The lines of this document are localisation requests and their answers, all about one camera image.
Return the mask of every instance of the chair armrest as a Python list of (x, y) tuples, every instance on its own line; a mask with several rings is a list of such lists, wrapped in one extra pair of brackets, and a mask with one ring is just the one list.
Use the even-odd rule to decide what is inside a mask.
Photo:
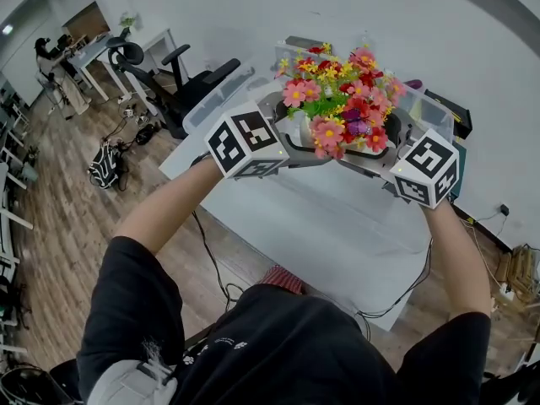
[(223, 66), (218, 67), (218, 69), (210, 73), (203, 80), (203, 82), (205, 84), (216, 84), (220, 79), (225, 78), (227, 75), (232, 73), (239, 66), (240, 66), (240, 60), (238, 60), (237, 58), (231, 58)]
[(182, 45), (180, 48), (176, 48), (171, 54), (169, 54), (166, 58), (164, 58), (161, 61), (161, 64), (164, 65), (164, 66), (168, 65), (175, 58), (177, 58), (182, 52), (187, 51), (190, 48), (191, 48), (191, 46), (188, 45), (188, 44)]

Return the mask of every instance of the black hair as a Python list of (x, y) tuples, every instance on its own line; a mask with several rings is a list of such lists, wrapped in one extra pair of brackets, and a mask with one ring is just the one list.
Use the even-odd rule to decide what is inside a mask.
[(42, 37), (35, 42), (35, 54), (37, 54), (39, 57), (49, 58), (49, 53), (45, 49), (46, 43), (46, 40)]

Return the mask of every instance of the woman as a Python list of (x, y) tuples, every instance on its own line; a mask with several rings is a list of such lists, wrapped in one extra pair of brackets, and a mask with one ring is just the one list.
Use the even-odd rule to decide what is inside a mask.
[(80, 116), (88, 110), (91, 99), (81, 93), (75, 81), (73, 81), (60, 64), (66, 59), (66, 56), (62, 55), (56, 60), (51, 60), (45, 48), (46, 43), (46, 40), (42, 37), (35, 42), (37, 66), (45, 78), (60, 86), (70, 105), (73, 107), (74, 111), (71, 108), (68, 110), (66, 120), (70, 119), (74, 112), (77, 112)]
[(478, 403), (489, 280), (446, 200), (424, 214), (451, 320), (411, 348), (397, 373), (352, 317), (298, 294), (300, 281), (280, 268), (249, 288), (206, 342), (185, 351), (182, 300), (155, 254), (222, 177), (212, 157), (201, 160), (145, 199), (117, 230), (78, 354), (79, 390), (89, 405)]

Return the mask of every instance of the office chair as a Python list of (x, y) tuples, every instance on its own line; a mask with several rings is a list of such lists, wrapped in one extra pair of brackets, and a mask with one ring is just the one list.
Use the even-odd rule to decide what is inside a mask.
[(163, 65), (170, 64), (172, 66), (176, 92), (171, 94), (154, 80), (152, 73), (144, 72), (135, 67), (141, 64), (144, 59), (144, 51), (139, 45), (128, 42), (122, 37), (113, 37), (107, 41), (107, 48), (109, 48), (109, 62), (115, 70), (132, 73), (136, 79), (155, 93), (155, 97), (147, 97), (147, 101), (161, 112), (165, 119), (165, 128), (176, 139), (187, 137), (187, 132), (182, 126), (187, 113), (240, 66), (240, 61), (233, 58), (216, 71), (201, 72), (183, 84), (178, 56), (187, 51), (190, 46), (182, 45), (161, 61)]

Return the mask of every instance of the black t-shirt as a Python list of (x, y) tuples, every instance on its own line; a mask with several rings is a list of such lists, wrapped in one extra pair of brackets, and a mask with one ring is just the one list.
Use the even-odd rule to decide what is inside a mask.
[(395, 373), (332, 303), (255, 285), (207, 341), (184, 353), (182, 300), (155, 257), (127, 237), (107, 249), (78, 354), (86, 400), (115, 362), (146, 361), (145, 343), (180, 365), (174, 404), (348, 404), (478, 401), (490, 321), (458, 316), (408, 351)]

